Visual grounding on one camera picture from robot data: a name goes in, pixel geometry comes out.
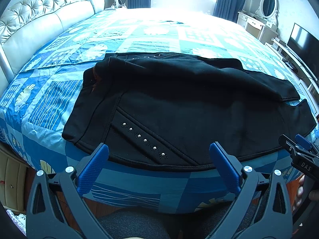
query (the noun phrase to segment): bed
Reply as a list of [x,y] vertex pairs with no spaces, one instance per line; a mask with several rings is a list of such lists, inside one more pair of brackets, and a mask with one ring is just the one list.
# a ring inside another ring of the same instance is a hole
[[[83,2],[86,10],[77,5]],[[291,105],[307,97],[272,51],[235,23],[178,10],[103,10],[102,3],[104,0],[78,0],[45,15],[39,10],[33,20],[12,31],[11,36],[0,31],[0,80],[5,87],[0,99],[0,141],[9,144],[36,170],[61,172],[87,155],[62,139],[61,134],[81,90],[83,72],[102,60],[105,53],[177,52],[237,58],[246,70],[289,80],[301,97],[289,102]],[[52,14],[61,17],[56,23],[61,24],[58,30],[50,19]],[[17,43],[23,37],[17,33],[35,21],[42,21],[39,25],[44,27],[35,31],[32,26],[34,36]],[[48,34],[48,29],[55,32]],[[307,137],[310,141],[317,139],[317,130],[318,125]],[[300,175],[291,167],[291,158],[284,150],[242,164],[266,173],[279,169],[287,183]],[[154,172],[107,161],[84,197],[117,207],[143,206],[164,213],[189,213],[233,200],[234,195],[228,193],[216,169]]]

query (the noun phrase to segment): drawer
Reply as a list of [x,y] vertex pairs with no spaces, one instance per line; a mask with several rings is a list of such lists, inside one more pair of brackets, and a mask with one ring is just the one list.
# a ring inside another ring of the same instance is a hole
[[272,23],[271,23],[271,22],[267,22],[266,25],[267,25],[269,28],[272,28]]
[[27,166],[16,161],[6,147],[0,145],[0,201],[5,209],[24,213],[23,191]]
[[247,19],[247,22],[248,22],[250,25],[252,25],[252,26],[254,26],[255,28],[257,28],[257,29],[262,29],[262,28],[263,28],[263,26],[261,25],[261,23],[260,23],[259,21],[254,21],[254,20],[248,18],[248,19]]
[[247,21],[247,16],[245,16],[243,14],[239,14],[239,18],[241,18],[244,21]]
[[244,21],[242,18],[238,18],[237,24],[240,25],[240,26],[242,26],[243,28],[246,28],[247,22]]

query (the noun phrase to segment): white vanity table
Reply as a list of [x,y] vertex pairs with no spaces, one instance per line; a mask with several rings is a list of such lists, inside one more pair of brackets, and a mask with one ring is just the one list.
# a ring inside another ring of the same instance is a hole
[[277,31],[277,0],[260,0],[258,10],[253,14],[239,11],[237,24],[256,37],[261,43],[271,43],[278,36]]

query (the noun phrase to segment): tv stand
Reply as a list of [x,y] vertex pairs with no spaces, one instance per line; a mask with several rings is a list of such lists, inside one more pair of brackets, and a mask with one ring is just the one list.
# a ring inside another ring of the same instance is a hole
[[281,61],[288,60],[291,64],[293,64],[297,73],[293,72],[288,66],[284,63],[284,65],[290,70],[291,74],[294,76],[296,82],[299,84],[300,88],[304,90],[307,94],[307,100],[309,104],[311,104],[311,108],[315,113],[316,118],[319,117],[319,86],[317,84],[318,79],[315,76],[312,76],[305,68],[305,66],[298,60],[298,58],[287,48],[285,45],[280,44],[275,39],[272,40],[277,46],[278,49],[272,47],[269,43],[266,43],[265,46],[269,47],[274,55]]

